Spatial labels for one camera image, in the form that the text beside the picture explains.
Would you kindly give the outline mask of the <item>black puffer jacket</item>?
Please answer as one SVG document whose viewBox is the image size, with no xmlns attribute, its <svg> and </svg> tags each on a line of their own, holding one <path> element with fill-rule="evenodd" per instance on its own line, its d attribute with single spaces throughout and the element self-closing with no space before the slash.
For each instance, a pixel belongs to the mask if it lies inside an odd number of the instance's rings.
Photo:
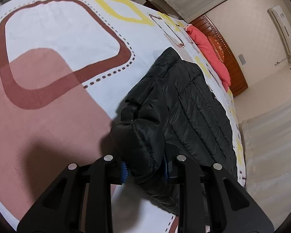
<svg viewBox="0 0 291 233">
<path fill-rule="evenodd" d="M 172 158 L 184 155 L 203 166 L 220 163 L 237 175 L 225 109 L 199 66 L 181 59 L 173 48 L 129 91 L 111 137 L 134 182 L 174 215 L 179 213 L 178 189 L 165 180 Z"/>
</svg>

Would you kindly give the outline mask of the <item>right beige curtain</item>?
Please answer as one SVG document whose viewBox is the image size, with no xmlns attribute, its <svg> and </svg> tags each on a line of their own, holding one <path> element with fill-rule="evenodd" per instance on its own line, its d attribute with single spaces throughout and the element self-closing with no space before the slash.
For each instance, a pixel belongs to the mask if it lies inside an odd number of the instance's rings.
<svg viewBox="0 0 291 233">
<path fill-rule="evenodd" d="M 273 223 L 291 212 L 291 100 L 240 124 L 245 188 Z"/>
</svg>

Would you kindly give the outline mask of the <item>wooden headboard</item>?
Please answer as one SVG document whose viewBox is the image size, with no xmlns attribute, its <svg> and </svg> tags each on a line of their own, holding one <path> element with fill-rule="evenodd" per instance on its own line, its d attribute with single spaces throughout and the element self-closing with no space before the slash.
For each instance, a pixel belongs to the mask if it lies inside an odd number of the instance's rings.
<svg viewBox="0 0 291 233">
<path fill-rule="evenodd" d="M 199 16 L 190 22 L 193 26 L 198 28 L 205 36 L 214 37 L 224 52 L 224 64 L 227 67 L 229 74 L 231 76 L 231 91 L 234 97 L 240 95 L 248 88 L 248 84 L 245 80 L 243 72 L 232 53 L 231 48 L 228 46 L 228 43 L 225 41 L 222 34 L 216 28 L 216 26 L 211 22 L 206 14 Z"/>
</svg>

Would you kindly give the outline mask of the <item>patterned white bed sheet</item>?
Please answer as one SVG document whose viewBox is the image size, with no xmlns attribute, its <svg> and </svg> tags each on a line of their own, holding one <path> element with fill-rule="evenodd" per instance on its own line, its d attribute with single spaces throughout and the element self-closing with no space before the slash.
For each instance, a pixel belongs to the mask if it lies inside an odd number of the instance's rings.
<svg viewBox="0 0 291 233">
<path fill-rule="evenodd" d="M 0 214 L 16 229 L 69 163 L 101 156 L 121 102 L 168 47 L 197 64 L 230 119 L 232 92 L 185 22 L 130 0 L 11 0 L 0 6 Z"/>
</svg>

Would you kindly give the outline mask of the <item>pink folded quilt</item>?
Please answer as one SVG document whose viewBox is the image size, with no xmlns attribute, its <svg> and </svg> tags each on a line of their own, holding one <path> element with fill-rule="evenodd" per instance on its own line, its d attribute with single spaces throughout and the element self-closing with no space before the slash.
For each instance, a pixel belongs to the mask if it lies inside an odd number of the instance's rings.
<svg viewBox="0 0 291 233">
<path fill-rule="evenodd" d="M 225 91 L 228 91 L 231 85 L 230 74 L 225 64 L 223 64 L 223 62 L 218 59 L 216 52 L 214 51 L 208 38 L 199 29 L 191 24 L 188 24 L 184 29 L 195 42 L 199 50 L 201 50 L 203 56 L 210 63 L 214 71 L 220 77 Z"/>
</svg>

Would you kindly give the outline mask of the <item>orange patterned pillow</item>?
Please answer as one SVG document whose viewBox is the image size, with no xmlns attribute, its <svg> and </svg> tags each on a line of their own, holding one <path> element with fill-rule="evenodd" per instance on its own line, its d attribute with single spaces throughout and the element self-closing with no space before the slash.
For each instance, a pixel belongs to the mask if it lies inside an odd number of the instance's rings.
<svg viewBox="0 0 291 233">
<path fill-rule="evenodd" d="M 216 56 L 223 63 L 224 62 L 224 52 L 223 52 L 223 48 L 222 48 L 221 44 L 214 36 L 208 36 L 208 40 L 209 40 Z"/>
</svg>

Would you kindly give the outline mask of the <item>wall switch panel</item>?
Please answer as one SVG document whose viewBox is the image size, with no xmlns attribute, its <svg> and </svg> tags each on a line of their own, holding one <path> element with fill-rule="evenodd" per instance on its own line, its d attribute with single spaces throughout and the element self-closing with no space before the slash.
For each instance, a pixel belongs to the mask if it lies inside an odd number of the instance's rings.
<svg viewBox="0 0 291 233">
<path fill-rule="evenodd" d="M 242 65 L 245 65 L 247 63 L 246 60 L 245 60 L 245 58 L 244 58 L 244 56 L 242 54 L 240 54 L 238 56 L 238 58 L 239 58 L 239 60 L 240 60 L 240 62 L 241 62 Z"/>
</svg>

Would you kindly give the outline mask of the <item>white wall air conditioner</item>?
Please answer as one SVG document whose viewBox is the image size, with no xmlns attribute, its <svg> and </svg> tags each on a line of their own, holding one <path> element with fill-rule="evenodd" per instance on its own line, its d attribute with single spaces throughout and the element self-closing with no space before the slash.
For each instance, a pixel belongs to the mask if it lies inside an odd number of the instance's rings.
<svg viewBox="0 0 291 233">
<path fill-rule="evenodd" d="M 287 55 L 291 56 L 291 25 L 286 14 L 280 5 L 269 8 L 268 13 L 281 36 Z"/>
</svg>

